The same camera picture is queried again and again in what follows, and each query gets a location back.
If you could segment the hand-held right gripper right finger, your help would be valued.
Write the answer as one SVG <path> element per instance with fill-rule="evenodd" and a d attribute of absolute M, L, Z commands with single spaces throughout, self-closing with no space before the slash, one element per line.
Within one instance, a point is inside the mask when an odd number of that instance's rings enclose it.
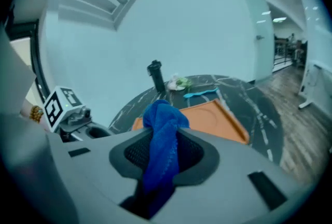
<path fill-rule="evenodd" d="M 202 184 L 177 187 L 153 223 L 283 223 L 312 191 L 248 145 L 191 129 L 180 133 L 213 145 L 219 165 Z M 255 172 L 264 173 L 286 197 L 276 209 L 269 209 L 250 181 Z"/>

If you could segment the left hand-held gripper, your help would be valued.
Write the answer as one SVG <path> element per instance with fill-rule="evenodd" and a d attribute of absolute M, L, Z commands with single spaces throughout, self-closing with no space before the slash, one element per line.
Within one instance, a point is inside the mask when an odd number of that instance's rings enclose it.
<path fill-rule="evenodd" d="M 92 121 L 89 109 L 73 89 L 56 86 L 43 105 L 48 129 L 61 136 L 63 142 L 87 141 L 113 136 L 114 133 Z"/>

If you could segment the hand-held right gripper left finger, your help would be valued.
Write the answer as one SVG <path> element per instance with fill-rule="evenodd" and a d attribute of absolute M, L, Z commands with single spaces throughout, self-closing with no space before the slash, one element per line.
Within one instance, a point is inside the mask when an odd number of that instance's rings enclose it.
<path fill-rule="evenodd" d="M 124 150 L 150 136 L 149 129 L 99 139 L 63 143 L 47 133 L 48 151 L 60 192 L 55 223 L 149 223 L 128 210 L 138 191 L 142 170 L 125 158 Z"/>

